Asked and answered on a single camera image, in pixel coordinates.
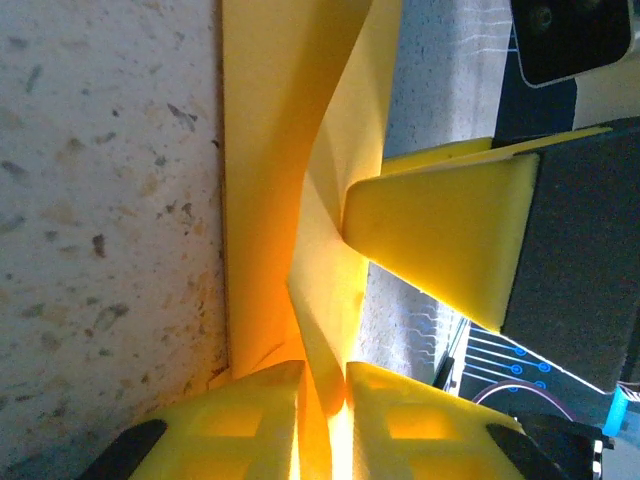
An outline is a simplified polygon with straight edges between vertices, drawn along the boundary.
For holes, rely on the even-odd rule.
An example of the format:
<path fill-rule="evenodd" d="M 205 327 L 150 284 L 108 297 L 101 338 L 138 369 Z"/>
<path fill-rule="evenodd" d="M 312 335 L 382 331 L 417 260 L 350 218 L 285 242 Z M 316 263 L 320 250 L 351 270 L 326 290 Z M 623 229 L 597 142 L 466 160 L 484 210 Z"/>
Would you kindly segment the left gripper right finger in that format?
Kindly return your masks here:
<path fill-rule="evenodd" d="M 511 416 L 364 362 L 346 386 L 353 480 L 563 480 Z"/>

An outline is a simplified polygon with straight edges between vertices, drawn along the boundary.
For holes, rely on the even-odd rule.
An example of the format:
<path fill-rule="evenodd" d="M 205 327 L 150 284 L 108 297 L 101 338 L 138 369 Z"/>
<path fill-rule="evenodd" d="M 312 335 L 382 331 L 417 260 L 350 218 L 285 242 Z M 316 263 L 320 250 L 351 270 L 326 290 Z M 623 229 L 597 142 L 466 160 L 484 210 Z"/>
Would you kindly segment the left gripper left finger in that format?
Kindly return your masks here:
<path fill-rule="evenodd" d="M 303 361 L 285 361 L 161 409 L 77 480 L 300 480 L 303 374 Z"/>

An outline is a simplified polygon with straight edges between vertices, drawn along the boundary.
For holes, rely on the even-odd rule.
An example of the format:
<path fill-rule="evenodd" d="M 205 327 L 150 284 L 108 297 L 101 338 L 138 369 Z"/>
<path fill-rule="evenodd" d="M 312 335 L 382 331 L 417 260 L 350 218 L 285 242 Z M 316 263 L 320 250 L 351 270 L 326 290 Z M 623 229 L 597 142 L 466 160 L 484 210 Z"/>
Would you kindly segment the yellow paper sheet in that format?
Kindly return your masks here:
<path fill-rule="evenodd" d="M 345 197 L 380 172 L 402 0 L 220 0 L 228 347 L 246 479 L 351 475 L 345 367 L 368 260 Z"/>

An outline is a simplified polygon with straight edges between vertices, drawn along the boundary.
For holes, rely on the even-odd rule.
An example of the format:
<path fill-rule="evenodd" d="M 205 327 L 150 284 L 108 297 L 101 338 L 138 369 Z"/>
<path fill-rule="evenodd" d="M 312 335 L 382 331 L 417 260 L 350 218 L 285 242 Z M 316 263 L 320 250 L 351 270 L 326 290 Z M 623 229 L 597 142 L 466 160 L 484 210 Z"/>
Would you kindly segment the blue circuit print side panel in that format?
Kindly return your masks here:
<path fill-rule="evenodd" d="M 555 395 L 582 423 L 605 423 L 611 394 L 597 391 L 578 377 L 548 363 L 513 342 L 470 322 L 444 304 L 427 307 L 434 375 L 446 371 L 456 394 L 471 398 L 500 381 L 520 380 Z"/>

